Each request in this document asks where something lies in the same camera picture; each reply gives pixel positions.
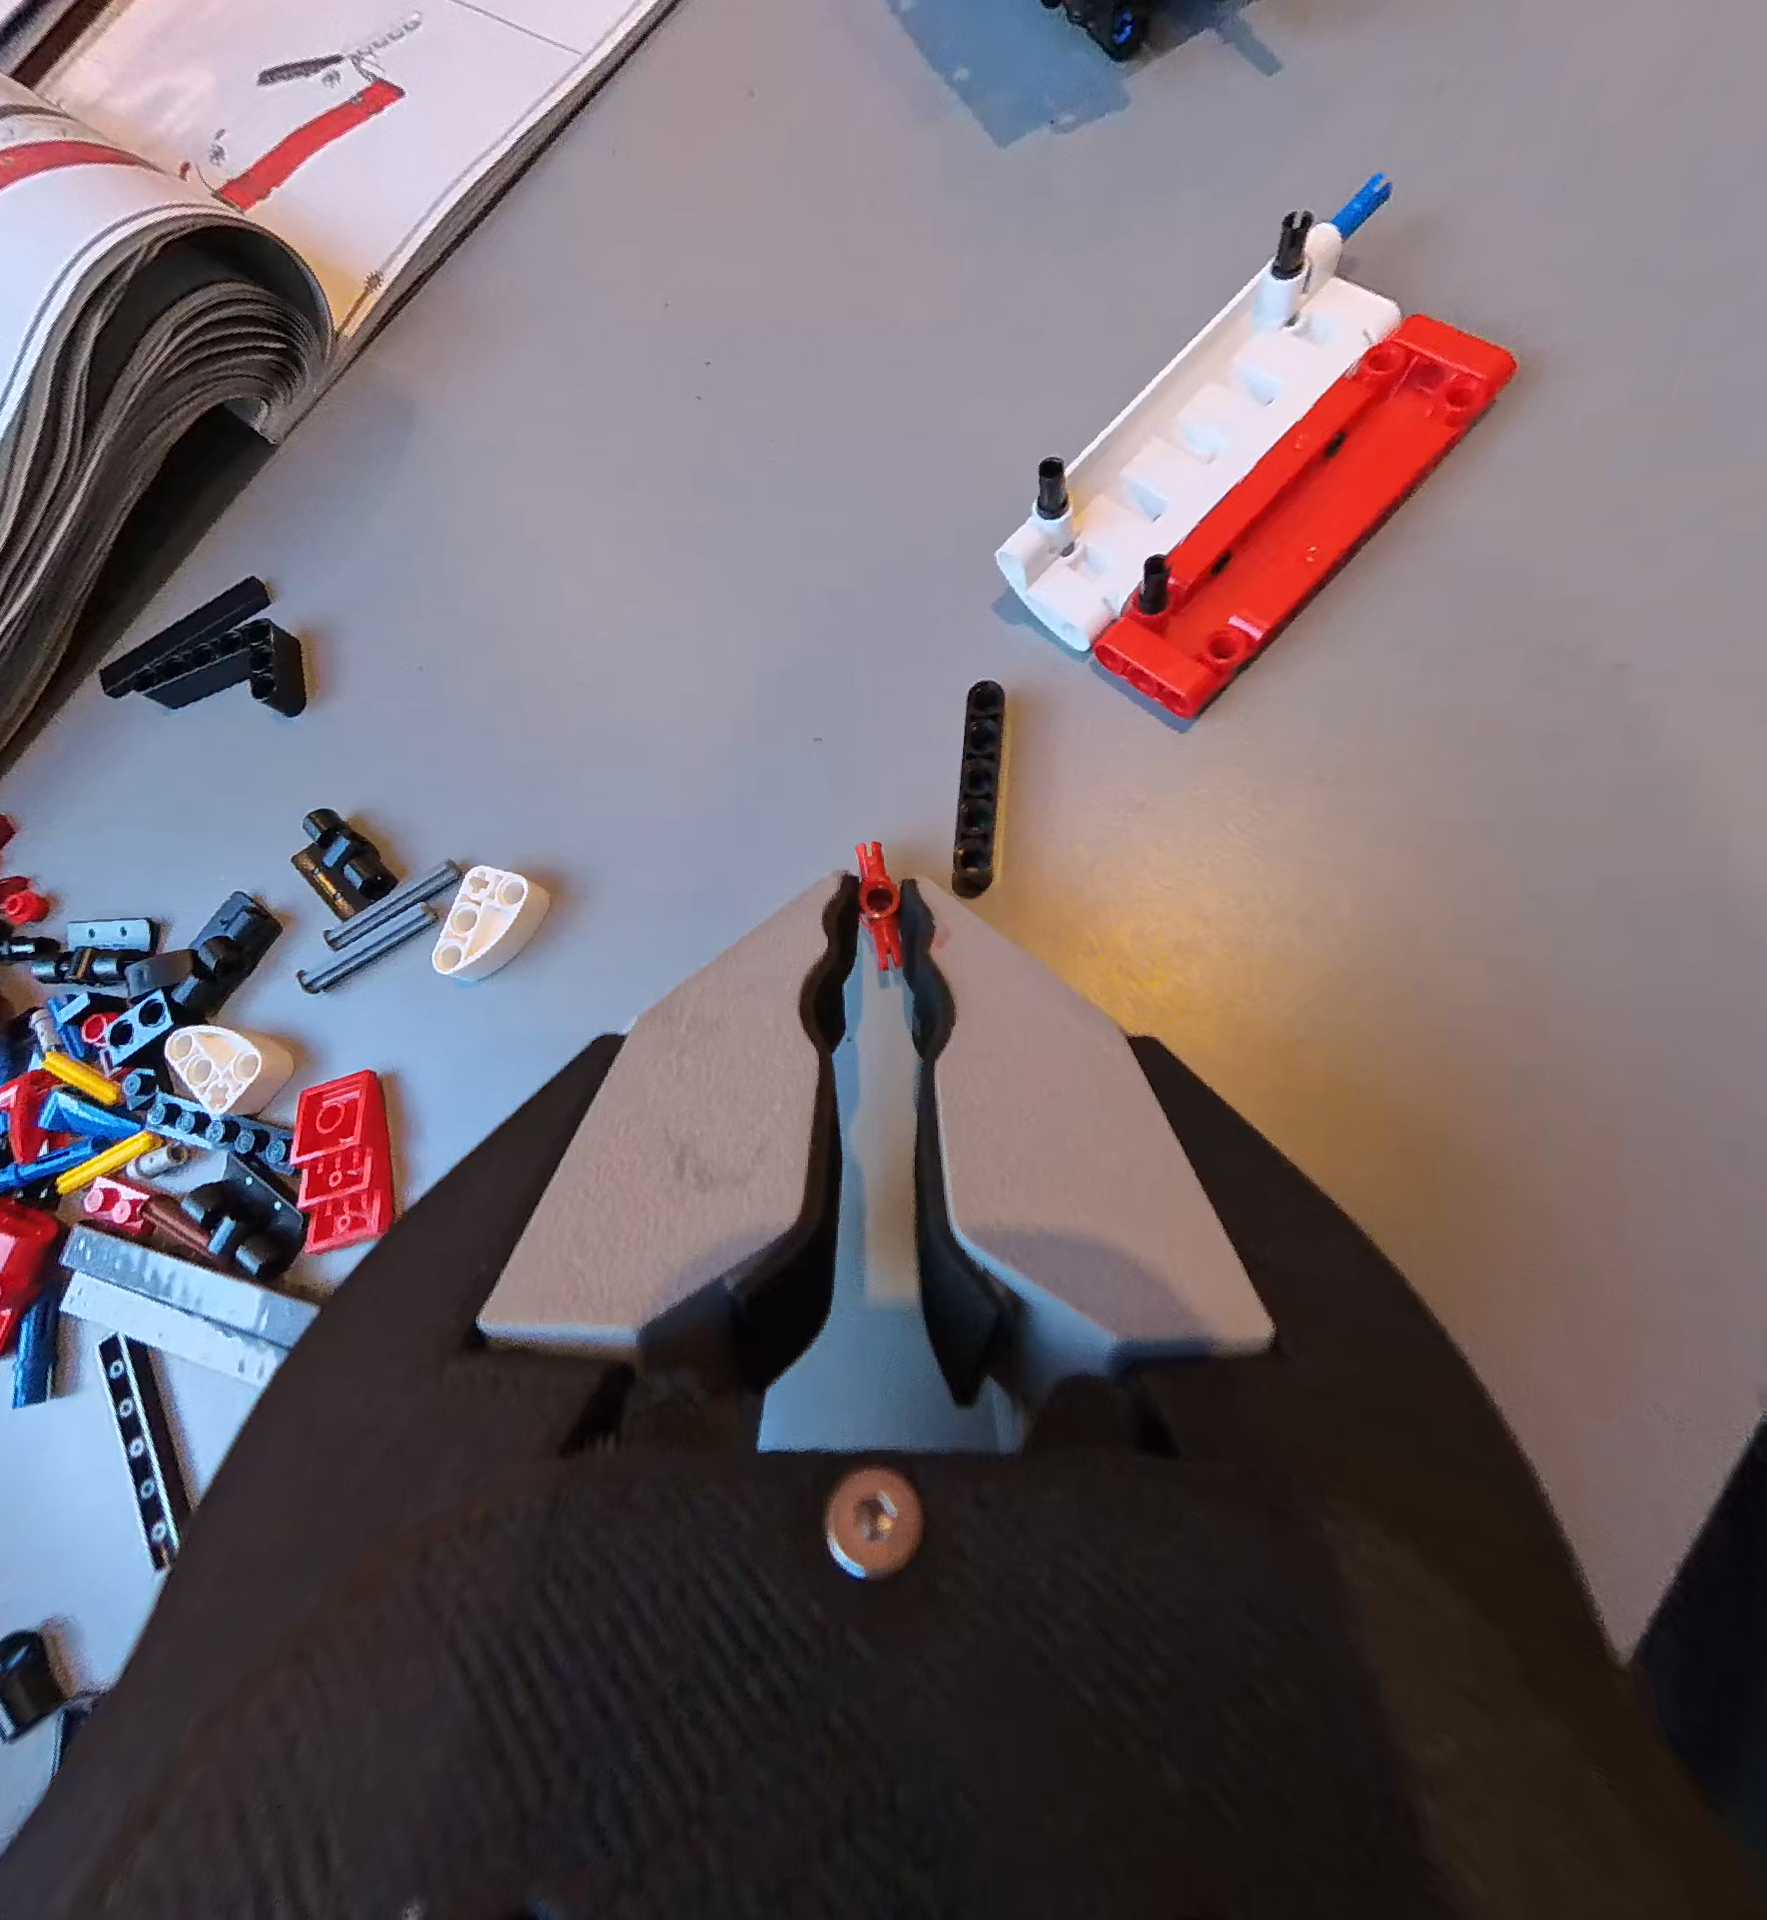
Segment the white curved brick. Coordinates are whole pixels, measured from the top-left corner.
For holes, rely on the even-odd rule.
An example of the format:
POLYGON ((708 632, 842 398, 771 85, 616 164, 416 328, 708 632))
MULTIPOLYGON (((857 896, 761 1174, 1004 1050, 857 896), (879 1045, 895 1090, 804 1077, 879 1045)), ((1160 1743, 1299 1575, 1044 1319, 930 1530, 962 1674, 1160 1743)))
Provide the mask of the white curved brick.
POLYGON ((297 1057, 269 1037, 216 1021, 180 1025, 167 1037, 175 1090, 219 1116, 265 1116, 294 1083, 297 1057))
POLYGON ((535 877, 486 860, 469 866, 446 913, 433 971, 460 985, 500 972, 527 946, 548 909, 552 896, 535 877))

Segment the pile of small toy bricks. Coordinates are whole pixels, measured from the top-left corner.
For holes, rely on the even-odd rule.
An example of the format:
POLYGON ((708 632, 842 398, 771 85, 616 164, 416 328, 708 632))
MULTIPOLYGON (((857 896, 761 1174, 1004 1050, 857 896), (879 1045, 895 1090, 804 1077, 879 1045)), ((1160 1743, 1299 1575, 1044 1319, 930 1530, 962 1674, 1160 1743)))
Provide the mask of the pile of small toy bricks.
MULTIPOLYGON (((0 857, 11 840, 0 814, 0 857)), ((190 943, 162 946, 149 919, 74 920, 51 938, 46 913, 34 885, 0 876, 0 1199, 56 1210, 61 1225, 77 1210, 84 1225, 231 1276, 282 1276, 305 1253, 297 1119, 209 1114, 167 1067, 167 1037, 223 1025, 282 919, 238 890, 190 943)), ((51 1249, 7 1351, 18 1406, 48 1394, 58 1294, 51 1249)))

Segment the black L-shaped beam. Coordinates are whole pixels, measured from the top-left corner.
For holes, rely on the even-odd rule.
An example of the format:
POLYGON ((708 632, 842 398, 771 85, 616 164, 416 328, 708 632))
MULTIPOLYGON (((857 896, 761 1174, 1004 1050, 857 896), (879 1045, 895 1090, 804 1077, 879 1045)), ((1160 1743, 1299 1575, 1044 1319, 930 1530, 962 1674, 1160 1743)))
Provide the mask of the black L-shaped beam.
POLYGON ((302 715, 311 698, 302 641, 269 616, 249 616, 223 632, 155 636, 110 659, 97 681, 110 700, 137 694, 172 712, 235 687, 285 718, 302 715))

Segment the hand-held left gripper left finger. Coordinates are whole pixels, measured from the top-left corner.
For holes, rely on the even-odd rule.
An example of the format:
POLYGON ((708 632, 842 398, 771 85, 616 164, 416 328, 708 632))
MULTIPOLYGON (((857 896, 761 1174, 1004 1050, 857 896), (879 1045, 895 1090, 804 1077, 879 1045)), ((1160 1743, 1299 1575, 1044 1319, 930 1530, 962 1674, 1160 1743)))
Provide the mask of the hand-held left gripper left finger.
POLYGON ((648 1007, 479 1311, 500 1348, 748 1394, 832 1306, 854 876, 826 876, 648 1007))

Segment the instruction booklet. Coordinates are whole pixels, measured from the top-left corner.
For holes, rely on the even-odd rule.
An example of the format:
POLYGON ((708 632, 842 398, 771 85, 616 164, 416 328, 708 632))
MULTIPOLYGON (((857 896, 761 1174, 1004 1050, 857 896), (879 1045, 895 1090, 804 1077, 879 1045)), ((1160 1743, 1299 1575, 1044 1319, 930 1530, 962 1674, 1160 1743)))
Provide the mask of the instruction booklet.
POLYGON ((0 4, 0 761, 175 446, 286 431, 669 4, 0 4))

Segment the grey desk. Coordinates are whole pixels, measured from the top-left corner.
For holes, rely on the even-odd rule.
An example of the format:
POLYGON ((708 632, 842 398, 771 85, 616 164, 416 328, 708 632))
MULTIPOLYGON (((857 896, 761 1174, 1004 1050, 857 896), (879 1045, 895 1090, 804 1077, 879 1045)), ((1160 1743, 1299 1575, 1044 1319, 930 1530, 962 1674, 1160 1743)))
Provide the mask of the grey desk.
POLYGON ((416 1196, 0 1916, 1767 1916, 1617 1657, 1767 1391, 1767 4, 1282 4, 1012 147, 885 12, 682 4, 269 468, 319 718, 14 766, 107 876, 338 800, 565 909, 327 1020, 416 1196), (1170 730, 991 552, 1372 171, 1359 276, 1521 382, 1170 730), (479 1332, 632 1025, 869 840, 1123 1027, 1268 1351, 946 1391, 857 909, 813 1347, 479 1332))

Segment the black dotted strip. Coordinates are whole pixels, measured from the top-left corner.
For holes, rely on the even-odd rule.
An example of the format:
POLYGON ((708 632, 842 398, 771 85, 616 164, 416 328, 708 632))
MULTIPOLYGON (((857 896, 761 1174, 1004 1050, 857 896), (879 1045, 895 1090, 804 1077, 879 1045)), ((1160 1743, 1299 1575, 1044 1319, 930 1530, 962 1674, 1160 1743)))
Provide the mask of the black dotted strip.
POLYGON ((94 1351, 149 1565, 155 1572, 169 1572, 196 1503, 175 1453, 152 1348, 110 1332, 94 1351))

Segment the black five-hole beam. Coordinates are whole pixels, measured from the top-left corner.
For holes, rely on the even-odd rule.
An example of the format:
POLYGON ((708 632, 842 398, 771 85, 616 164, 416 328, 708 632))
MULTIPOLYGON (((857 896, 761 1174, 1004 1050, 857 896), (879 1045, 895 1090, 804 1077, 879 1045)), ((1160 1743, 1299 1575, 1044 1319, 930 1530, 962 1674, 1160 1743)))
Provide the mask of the black five-hole beam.
POLYGON ((1008 692, 996 681, 979 681, 968 692, 962 731, 962 780, 951 870, 951 890, 959 899, 981 899, 996 880, 1004 761, 1008 692))

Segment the small black bracket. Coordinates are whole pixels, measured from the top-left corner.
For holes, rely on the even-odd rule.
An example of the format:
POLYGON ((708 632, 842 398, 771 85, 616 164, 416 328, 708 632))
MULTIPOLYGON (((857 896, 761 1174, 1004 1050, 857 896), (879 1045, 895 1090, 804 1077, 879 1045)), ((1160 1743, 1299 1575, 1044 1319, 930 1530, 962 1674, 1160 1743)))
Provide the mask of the small black bracket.
POLYGON ((18 1743, 71 1701, 51 1644, 38 1628, 0 1639, 0 1743, 18 1743))

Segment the red printed tile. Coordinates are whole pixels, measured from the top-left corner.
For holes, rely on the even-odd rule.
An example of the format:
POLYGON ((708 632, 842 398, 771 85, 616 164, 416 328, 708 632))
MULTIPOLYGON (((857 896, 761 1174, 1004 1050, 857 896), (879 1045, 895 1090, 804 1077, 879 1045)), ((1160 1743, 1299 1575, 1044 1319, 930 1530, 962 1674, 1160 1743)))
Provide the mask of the red printed tile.
POLYGON ((302 1090, 291 1159, 308 1253, 380 1240, 396 1210, 381 1077, 363 1067, 302 1090))

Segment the black pin connector block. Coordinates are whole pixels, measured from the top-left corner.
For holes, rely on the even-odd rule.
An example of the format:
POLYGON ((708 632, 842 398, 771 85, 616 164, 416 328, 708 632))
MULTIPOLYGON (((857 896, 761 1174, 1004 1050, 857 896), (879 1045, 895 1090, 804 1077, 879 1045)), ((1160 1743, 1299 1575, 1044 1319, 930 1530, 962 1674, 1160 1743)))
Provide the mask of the black pin connector block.
POLYGON ((335 920, 351 920, 396 892, 400 876, 381 850, 335 810, 312 810, 302 826, 305 846, 291 865, 335 920))

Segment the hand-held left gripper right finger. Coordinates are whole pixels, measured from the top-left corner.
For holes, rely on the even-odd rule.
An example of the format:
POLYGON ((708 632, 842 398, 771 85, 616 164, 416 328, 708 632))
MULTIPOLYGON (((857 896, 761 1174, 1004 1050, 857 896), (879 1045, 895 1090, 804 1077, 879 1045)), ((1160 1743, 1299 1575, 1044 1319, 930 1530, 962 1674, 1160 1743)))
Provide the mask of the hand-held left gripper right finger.
POLYGON ((902 890, 919 1299, 946 1391, 1263 1355, 1273 1318, 1136 1048, 969 906, 902 890))

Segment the red and white panel assembly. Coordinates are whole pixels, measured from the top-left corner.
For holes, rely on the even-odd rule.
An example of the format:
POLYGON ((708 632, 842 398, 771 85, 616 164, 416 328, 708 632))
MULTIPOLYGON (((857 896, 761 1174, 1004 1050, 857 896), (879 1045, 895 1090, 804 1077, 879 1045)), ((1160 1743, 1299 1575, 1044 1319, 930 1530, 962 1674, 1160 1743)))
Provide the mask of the red and white panel assembly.
POLYGON ((1068 651, 1194 722, 1470 435, 1511 351, 1342 276, 1289 213, 1266 266, 1074 460, 996 569, 1068 651))

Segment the dark grey axle rod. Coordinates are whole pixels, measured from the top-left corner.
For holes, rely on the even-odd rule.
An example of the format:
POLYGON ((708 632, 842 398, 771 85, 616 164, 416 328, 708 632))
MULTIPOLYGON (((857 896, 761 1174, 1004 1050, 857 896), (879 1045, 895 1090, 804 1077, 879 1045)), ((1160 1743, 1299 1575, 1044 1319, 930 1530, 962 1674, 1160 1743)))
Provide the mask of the dark grey axle rod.
POLYGON ((381 923, 370 926, 367 933, 351 938, 345 946, 335 946, 331 959, 308 971, 299 971, 297 985, 308 995, 324 995, 351 982, 357 972, 365 972, 370 965, 390 955, 393 951, 431 933, 437 923, 439 915, 424 902, 416 902, 401 913, 393 913, 381 923))
POLYGON ((332 923, 324 933, 324 943, 332 952, 341 952, 358 941, 367 941, 374 933, 385 929, 390 920, 411 919, 416 915, 418 906, 431 906, 439 902, 446 892, 460 886, 463 870, 454 860, 443 860, 439 866, 427 870, 424 876, 400 885, 388 896, 375 899, 367 905, 363 913, 351 915, 341 923, 332 923))

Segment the partly built toy car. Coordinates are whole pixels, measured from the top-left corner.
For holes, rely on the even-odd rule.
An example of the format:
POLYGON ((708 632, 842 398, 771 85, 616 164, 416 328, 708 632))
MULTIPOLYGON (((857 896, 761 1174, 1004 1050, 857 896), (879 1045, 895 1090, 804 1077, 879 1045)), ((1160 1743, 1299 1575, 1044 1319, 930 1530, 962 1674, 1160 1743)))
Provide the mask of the partly built toy car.
POLYGON ((1120 65, 1160 57, 1200 34, 1212 34, 1259 71, 1276 71, 1279 55, 1272 51, 1245 18, 1250 5, 1255 4, 1042 4, 1044 12, 1062 15, 1120 65))

